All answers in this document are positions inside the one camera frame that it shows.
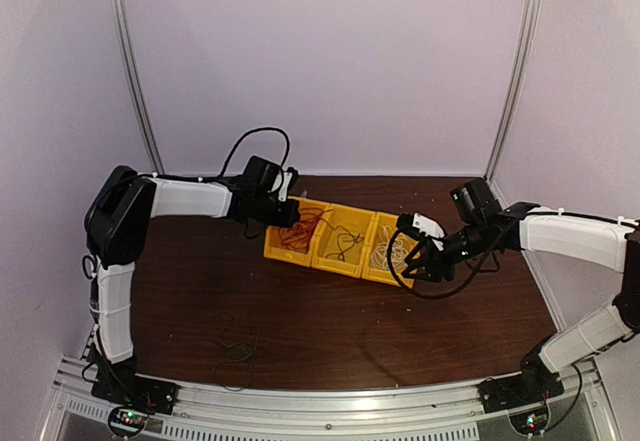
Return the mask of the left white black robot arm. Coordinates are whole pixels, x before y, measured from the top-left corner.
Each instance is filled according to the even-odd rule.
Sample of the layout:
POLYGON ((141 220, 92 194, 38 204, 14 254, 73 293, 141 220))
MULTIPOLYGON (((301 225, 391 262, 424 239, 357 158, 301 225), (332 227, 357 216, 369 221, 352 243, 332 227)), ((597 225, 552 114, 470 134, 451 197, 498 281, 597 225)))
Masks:
POLYGON ((144 394, 135 376, 131 287, 151 220, 206 217, 289 228, 300 219, 299 203, 289 195, 298 177, 295 168, 258 156, 234 177, 146 174, 125 165, 111 172, 85 215, 84 229, 99 376, 121 404, 133 405, 144 394))

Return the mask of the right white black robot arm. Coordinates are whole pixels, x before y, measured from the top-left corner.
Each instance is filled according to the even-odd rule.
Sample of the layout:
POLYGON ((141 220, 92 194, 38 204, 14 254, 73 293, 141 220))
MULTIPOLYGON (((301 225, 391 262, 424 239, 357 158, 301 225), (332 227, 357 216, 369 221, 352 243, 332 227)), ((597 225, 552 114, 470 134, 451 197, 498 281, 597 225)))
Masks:
POLYGON ((474 260, 475 278, 496 252, 545 252, 587 261, 621 274, 619 293, 607 305, 576 325, 550 337, 528 354, 512 391, 530 403, 545 392, 557 373, 639 333, 639 224, 595 215, 553 210, 536 203, 502 207, 487 181, 474 178, 453 189, 450 197, 463 227, 447 233, 435 220, 419 213, 397 218, 395 235, 415 245, 404 259, 405 269, 393 279, 415 297, 422 294, 408 280, 451 281, 458 264, 474 260))

